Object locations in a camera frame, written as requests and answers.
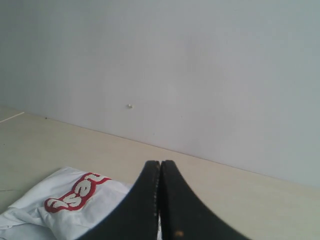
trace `white fabric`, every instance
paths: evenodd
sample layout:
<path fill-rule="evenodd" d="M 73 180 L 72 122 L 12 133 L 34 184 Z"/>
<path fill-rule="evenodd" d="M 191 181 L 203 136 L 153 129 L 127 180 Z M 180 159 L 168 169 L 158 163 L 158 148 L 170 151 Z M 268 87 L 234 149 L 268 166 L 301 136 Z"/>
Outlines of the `white fabric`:
<path fill-rule="evenodd" d="M 38 183 L 0 215 L 0 238 L 74 240 L 96 226 L 125 197 L 130 186 L 106 180 L 97 174 L 87 175 L 85 179 L 86 174 L 64 167 Z M 101 179 L 106 181 L 94 184 Z M 90 195 L 94 185 L 95 191 Z M 84 205 L 77 210 L 61 209 L 53 213 L 45 208 L 45 203 L 53 210 L 76 208 L 88 196 Z"/>

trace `red logo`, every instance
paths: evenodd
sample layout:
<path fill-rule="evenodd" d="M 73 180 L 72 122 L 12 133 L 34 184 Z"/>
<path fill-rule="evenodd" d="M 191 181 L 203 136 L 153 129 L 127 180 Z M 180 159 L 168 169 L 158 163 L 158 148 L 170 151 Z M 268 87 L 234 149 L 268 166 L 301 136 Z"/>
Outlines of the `red logo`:
<path fill-rule="evenodd" d="M 62 209 L 69 211 L 79 210 L 95 193 L 96 186 L 108 180 L 110 180 L 110 178 L 96 173 L 86 173 L 76 181 L 71 191 L 67 194 L 60 198 L 48 198 L 45 200 L 44 208 L 50 213 L 56 213 Z"/>

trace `light wood surface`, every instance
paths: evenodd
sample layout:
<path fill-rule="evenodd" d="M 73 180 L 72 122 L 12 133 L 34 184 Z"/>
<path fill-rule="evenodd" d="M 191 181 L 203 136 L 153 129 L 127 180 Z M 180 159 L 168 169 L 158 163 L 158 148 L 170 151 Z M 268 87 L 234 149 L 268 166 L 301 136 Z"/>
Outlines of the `light wood surface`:
<path fill-rule="evenodd" d="M 320 239 L 317 188 L 27 113 L 0 123 L 0 212 L 63 166 L 134 183 L 147 160 L 166 159 L 212 211 L 251 239 Z"/>

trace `white wall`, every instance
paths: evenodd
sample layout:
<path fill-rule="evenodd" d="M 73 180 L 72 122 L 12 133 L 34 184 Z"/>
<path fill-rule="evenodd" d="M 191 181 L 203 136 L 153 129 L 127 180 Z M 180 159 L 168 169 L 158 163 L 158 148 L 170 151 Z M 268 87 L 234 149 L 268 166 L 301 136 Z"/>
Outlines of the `white wall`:
<path fill-rule="evenodd" d="M 2 0 L 0 104 L 319 187 L 319 11 Z"/>

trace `black object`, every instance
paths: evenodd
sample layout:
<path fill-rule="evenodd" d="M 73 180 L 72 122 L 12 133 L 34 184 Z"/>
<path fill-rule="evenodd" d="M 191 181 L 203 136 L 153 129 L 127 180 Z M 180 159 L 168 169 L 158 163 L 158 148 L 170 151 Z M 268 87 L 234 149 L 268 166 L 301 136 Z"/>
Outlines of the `black object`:
<path fill-rule="evenodd" d="M 147 161 L 123 201 L 79 240 L 249 240 L 211 212 L 175 162 Z"/>

